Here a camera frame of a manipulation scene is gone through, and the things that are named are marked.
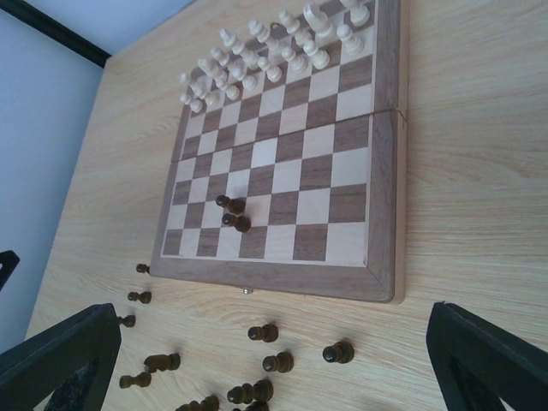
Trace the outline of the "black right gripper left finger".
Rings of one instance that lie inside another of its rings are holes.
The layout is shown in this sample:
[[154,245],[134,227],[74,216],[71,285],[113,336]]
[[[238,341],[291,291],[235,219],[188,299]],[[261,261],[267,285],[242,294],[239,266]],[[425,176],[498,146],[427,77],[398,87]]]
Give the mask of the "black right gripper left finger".
[[91,305],[1,354],[1,409],[100,410],[121,346],[110,303]]

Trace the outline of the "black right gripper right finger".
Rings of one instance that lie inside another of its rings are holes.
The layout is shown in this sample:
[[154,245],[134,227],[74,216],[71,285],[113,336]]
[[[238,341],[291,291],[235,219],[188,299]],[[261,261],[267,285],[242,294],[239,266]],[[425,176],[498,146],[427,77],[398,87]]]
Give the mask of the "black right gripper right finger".
[[547,409],[547,353],[468,310],[435,303],[426,346],[448,410]]

